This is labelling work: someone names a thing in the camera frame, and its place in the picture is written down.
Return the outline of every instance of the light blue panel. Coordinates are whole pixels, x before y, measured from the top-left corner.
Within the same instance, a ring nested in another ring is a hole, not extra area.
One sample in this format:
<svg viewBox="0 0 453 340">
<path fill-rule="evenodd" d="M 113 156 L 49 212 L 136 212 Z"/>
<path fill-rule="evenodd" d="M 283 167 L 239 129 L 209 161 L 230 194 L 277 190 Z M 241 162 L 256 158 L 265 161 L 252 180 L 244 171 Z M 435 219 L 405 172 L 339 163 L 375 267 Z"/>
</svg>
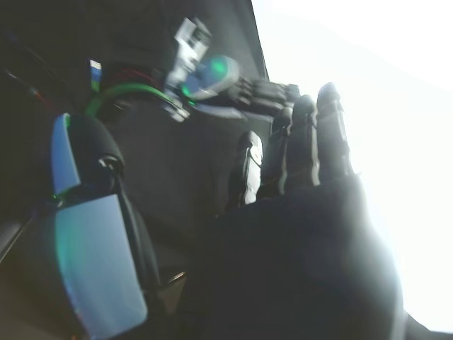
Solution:
<svg viewBox="0 0 453 340">
<path fill-rule="evenodd" d="M 57 195 L 81 183 L 67 130 L 70 120 L 67 113 L 59 116 L 52 133 L 52 178 Z"/>
<path fill-rule="evenodd" d="M 116 195 L 60 210 L 55 235 L 67 295 L 92 339 L 109 339 L 146 319 Z"/>
</svg>

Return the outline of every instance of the white background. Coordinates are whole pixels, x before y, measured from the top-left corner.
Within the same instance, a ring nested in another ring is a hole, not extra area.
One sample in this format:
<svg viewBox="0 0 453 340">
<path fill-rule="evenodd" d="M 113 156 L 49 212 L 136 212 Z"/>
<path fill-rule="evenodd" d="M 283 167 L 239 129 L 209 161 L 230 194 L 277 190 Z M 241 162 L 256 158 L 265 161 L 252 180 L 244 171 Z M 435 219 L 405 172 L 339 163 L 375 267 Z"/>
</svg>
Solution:
<svg viewBox="0 0 453 340">
<path fill-rule="evenodd" d="M 406 310 L 453 333 L 453 20 L 449 1 L 254 0 L 272 81 L 340 90 L 355 169 Z"/>
</svg>

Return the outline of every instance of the green cable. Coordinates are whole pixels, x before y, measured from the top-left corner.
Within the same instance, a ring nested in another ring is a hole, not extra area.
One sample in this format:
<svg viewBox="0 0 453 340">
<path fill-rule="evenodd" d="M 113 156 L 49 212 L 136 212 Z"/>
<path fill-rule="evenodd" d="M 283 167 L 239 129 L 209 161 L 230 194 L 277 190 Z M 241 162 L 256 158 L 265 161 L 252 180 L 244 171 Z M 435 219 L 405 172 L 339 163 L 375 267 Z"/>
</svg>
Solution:
<svg viewBox="0 0 453 340">
<path fill-rule="evenodd" d="M 111 87 L 104 92 L 99 93 L 96 97 L 94 97 L 88 106 L 86 107 L 85 114 L 95 117 L 98 113 L 101 106 L 108 101 L 109 99 L 115 98 L 116 96 L 120 96 L 122 94 L 128 94 L 131 92 L 147 92 L 152 94 L 153 96 L 160 98 L 161 100 L 167 102 L 168 104 L 172 105 L 174 108 L 179 109 L 180 107 L 173 102 L 173 99 L 166 94 L 160 92 L 158 89 L 155 89 L 152 86 L 141 84 L 141 83 L 126 83 L 126 84 L 119 84 Z"/>
</svg>

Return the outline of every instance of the black fabric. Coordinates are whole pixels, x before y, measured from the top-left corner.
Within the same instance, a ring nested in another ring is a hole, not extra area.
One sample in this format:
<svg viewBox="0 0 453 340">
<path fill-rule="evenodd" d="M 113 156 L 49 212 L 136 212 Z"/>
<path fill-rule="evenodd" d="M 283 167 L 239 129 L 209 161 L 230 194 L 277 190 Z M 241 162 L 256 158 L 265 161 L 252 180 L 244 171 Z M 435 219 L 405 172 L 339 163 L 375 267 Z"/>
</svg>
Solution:
<svg viewBox="0 0 453 340">
<path fill-rule="evenodd" d="M 395 335 L 400 286 L 359 178 L 247 205 L 207 234 L 188 273 L 178 339 Z"/>
</svg>

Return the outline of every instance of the bright light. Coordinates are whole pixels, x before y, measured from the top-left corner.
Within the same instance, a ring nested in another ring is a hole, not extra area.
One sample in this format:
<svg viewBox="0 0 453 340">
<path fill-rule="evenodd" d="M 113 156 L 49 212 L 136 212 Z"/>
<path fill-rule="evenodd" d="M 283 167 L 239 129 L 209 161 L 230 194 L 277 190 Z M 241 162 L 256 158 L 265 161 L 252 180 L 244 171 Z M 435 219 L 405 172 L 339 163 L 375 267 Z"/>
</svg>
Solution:
<svg viewBox="0 0 453 340">
<path fill-rule="evenodd" d="M 453 48 L 448 1 L 253 1 L 271 80 L 334 81 L 355 169 L 406 310 L 453 333 Z"/>
</svg>

